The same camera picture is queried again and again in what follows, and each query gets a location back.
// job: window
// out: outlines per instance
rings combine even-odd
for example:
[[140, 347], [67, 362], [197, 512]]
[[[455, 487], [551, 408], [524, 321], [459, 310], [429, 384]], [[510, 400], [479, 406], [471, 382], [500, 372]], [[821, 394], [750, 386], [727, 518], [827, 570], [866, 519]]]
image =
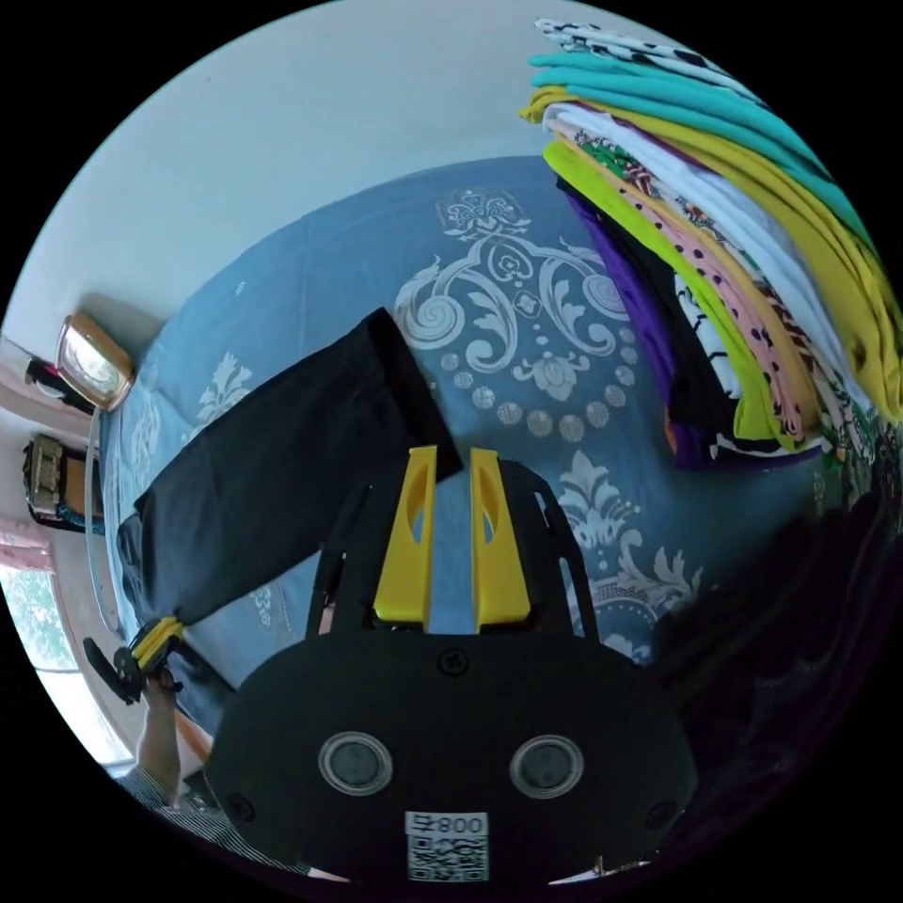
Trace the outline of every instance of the window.
[[59, 618], [51, 575], [0, 564], [0, 586], [25, 652], [72, 732], [101, 765], [130, 763], [132, 756], [79, 670]]

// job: curtain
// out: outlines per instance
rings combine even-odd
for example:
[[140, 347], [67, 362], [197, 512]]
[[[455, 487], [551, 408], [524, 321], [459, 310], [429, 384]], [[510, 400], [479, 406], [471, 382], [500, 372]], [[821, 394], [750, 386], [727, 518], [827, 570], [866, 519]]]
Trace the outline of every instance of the curtain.
[[40, 527], [26, 520], [0, 517], [0, 564], [23, 571], [54, 573], [49, 541]]

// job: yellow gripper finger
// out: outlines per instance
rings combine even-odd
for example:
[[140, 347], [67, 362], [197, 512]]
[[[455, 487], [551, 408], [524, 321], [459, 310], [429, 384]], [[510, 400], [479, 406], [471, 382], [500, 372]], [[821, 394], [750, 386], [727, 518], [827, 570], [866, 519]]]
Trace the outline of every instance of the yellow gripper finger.
[[530, 597], [505, 498], [499, 456], [470, 450], [470, 542], [473, 620], [484, 627], [520, 624], [530, 615]]
[[[433, 585], [436, 446], [411, 449], [373, 610], [384, 624], [427, 629]], [[422, 513], [420, 537], [415, 534]]]

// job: bed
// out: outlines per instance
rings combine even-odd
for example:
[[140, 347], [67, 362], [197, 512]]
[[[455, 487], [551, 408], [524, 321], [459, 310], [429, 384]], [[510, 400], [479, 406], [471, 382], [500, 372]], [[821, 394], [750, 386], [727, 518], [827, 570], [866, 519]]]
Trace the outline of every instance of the bed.
[[[764, 473], [678, 470], [623, 305], [538, 157], [406, 176], [324, 207], [216, 274], [139, 362], [101, 424], [106, 543], [207, 424], [378, 307], [391, 311], [462, 452], [495, 449], [545, 478], [584, 552], [603, 642], [644, 663], [656, 620], [717, 584], [824, 495], [820, 462]], [[467, 474], [438, 487], [430, 630], [467, 633]], [[316, 559], [191, 627], [237, 687], [302, 635]], [[205, 729], [215, 712], [188, 712]]]

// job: teal shirt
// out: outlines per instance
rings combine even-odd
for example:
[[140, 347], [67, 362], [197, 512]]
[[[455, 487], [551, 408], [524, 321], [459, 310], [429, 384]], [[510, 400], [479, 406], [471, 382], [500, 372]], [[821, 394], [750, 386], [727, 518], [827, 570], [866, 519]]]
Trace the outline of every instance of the teal shirt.
[[847, 196], [802, 138], [783, 119], [730, 88], [595, 54], [533, 56], [530, 63], [551, 67], [532, 78], [534, 87], [560, 86], [578, 97], [718, 135], [761, 154], [812, 192], [874, 250]]

